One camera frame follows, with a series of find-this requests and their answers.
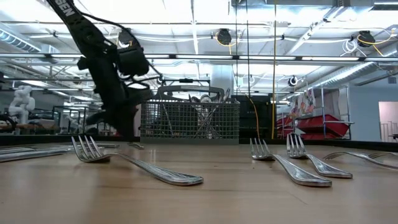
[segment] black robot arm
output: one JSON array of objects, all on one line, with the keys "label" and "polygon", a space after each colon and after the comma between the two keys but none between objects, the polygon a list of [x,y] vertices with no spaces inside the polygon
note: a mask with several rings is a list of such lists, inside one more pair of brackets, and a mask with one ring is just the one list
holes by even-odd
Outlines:
[{"label": "black robot arm", "polygon": [[[47,0],[52,9],[58,14],[68,27],[80,52],[84,55],[79,62],[80,70],[90,71],[98,93],[103,101],[104,113],[100,119],[114,126],[120,134],[131,137],[133,133],[136,105],[152,97],[149,86],[137,82],[134,75],[144,75],[149,71],[149,62],[143,53],[143,48],[135,37],[131,35],[131,44],[125,49],[109,41],[102,32],[85,16],[99,18],[80,12],[72,0]],[[119,73],[131,78],[131,83],[140,83],[145,89],[128,88],[125,79]]]}]

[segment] warehouse ceiling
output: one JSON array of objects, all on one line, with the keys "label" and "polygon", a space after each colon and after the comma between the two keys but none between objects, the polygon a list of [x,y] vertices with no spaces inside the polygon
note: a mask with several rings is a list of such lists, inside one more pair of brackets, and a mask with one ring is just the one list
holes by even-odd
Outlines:
[{"label": "warehouse ceiling", "polygon": [[[372,1],[348,1],[354,7],[337,7],[336,1],[328,0],[285,1],[286,4],[294,2],[296,5],[278,5],[276,18],[273,1],[112,0],[101,1],[101,4],[98,4],[98,0],[74,2],[77,8],[85,13],[131,28],[146,54],[273,55],[276,32],[276,55],[383,57],[389,53],[389,57],[395,56],[394,52],[391,54],[391,51],[387,52],[386,49],[397,42],[394,33],[398,27],[397,11],[371,10],[373,4],[367,2]],[[79,54],[67,27],[45,0],[0,0],[0,9],[0,30],[4,26],[5,29],[41,48],[41,51],[47,50],[47,53],[51,50],[53,53]],[[93,23],[110,41],[117,42],[120,28],[97,21]],[[220,29],[229,29],[232,38],[230,47],[223,46],[216,40]],[[379,53],[374,47],[352,44],[351,40],[355,39],[361,30],[369,30],[376,42],[383,42],[377,45]],[[27,51],[0,41],[0,53]],[[87,70],[77,69],[76,60],[57,61],[58,65],[52,65],[32,58],[7,58],[0,61],[0,70],[6,72],[9,77],[60,79],[61,81],[47,82],[54,88],[93,87],[93,82],[62,81],[71,78],[89,80],[91,77]],[[166,77],[176,79],[209,79],[212,66],[221,64],[217,60],[200,58],[153,59],[151,62]],[[18,67],[18,64],[28,66],[39,73]],[[243,78],[241,87],[247,87],[251,83],[255,85],[251,88],[256,90],[272,89],[274,67],[271,63],[237,63],[229,60],[222,64],[232,66],[236,77]],[[331,65],[278,62],[275,69],[276,88],[280,91],[302,89],[347,66],[343,62]],[[300,80],[296,88],[287,85],[287,79],[292,75]],[[79,96],[98,100],[98,97],[89,91],[79,93]]]}]

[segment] metal wire rack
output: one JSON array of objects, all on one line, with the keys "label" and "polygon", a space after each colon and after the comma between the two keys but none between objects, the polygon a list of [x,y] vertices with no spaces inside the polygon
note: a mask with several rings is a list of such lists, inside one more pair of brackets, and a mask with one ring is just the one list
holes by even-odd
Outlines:
[{"label": "metal wire rack", "polygon": [[142,104],[141,142],[238,144],[239,102],[147,101]]}]

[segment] wooden table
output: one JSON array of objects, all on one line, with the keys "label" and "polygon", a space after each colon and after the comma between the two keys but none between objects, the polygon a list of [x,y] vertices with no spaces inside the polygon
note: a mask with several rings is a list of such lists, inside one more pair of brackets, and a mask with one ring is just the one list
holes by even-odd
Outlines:
[{"label": "wooden table", "polygon": [[[270,148],[286,155],[284,146]],[[315,188],[294,184],[276,162],[252,161],[248,145],[153,145],[140,151],[121,143],[121,150],[200,175],[205,183],[168,185],[117,158],[109,164],[85,164],[74,154],[5,162],[0,223],[397,223],[398,171],[355,157],[328,162],[352,172],[353,180],[332,179],[331,188]],[[321,158],[344,149],[308,150]],[[290,161],[315,173],[309,161]]]}]

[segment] fork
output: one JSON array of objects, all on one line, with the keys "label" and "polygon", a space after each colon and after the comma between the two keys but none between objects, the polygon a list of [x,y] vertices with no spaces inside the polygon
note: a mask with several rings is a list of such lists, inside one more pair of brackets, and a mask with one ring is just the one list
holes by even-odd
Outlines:
[{"label": "fork", "polygon": [[298,134],[290,133],[287,135],[286,150],[287,155],[292,159],[310,159],[319,175],[325,177],[353,178],[353,175],[349,172],[332,167],[315,156],[308,154],[307,149]]},{"label": "fork", "polygon": [[348,155],[352,155],[352,156],[355,156],[355,157],[358,157],[358,158],[361,158],[361,159],[365,159],[365,160],[367,160],[369,162],[372,162],[372,163],[377,164],[377,165],[382,166],[382,167],[398,170],[397,166],[392,166],[392,165],[389,165],[389,164],[385,164],[385,163],[376,161],[376,160],[370,158],[367,154],[361,153],[361,152],[334,152],[334,153],[331,153],[329,155],[326,155],[324,157],[324,159],[334,159],[334,158],[336,158],[338,156],[342,156],[344,154],[348,154]]},{"label": "fork", "polygon": [[278,161],[279,164],[286,170],[290,178],[295,182],[296,184],[304,185],[304,186],[313,186],[313,187],[330,187],[331,186],[331,181],[323,179],[321,177],[315,176],[298,166],[294,165],[293,163],[287,161],[284,159],[282,156],[273,154],[270,152],[267,143],[265,140],[262,140],[264,143],[265,150],[262,146],[261,141],[259,140],[259,145],[257,143],[257,140],[254,139],[254,142],[256,143],[257,150],[254,150],[252,140],[250,139],[250,148],[251,148],[251,156],[254,160],[258,161]]},{"label": "fork", "polygon": [[152,174],[155,178],[166,182],[172,185],[179,185],[179,186],[188,186],[188,185],[195,185],[200,184],[203,182],[203,178],[195,175],[188,175],[182,174],[178,172],[174,172],[171,170],[167,170],[161,167],[154,166],[152,164],[146,163],[144,161],[134,159],[133,157],[129,157],[125,154],[117,153],[117,152],[110,152],[107,154],[103,154],[98,145],[95,143],[94,139],[90,136],[91,144],[86,136],[85,140],[88,146],[88,149],[85,146],[85,143],[78,136],[81,148],[83,149],[83,153],[78,148],[75,138],[72,137],[72,144],[73,148],[75,149],[77,158],[83,162],[109,162],[110,157],[112,156],[119,156],[132,164],[140,167],[141,169],[145,170],[146,172]]},{"label": "fork", "polygon": [[375,152],[375,153],[369,154],[368,156],[371,159],[375,159],[375,158],[378,158],[378,157],[381,157],[381,156],[398,156],[398,153],[394,153],[394,152]]}]

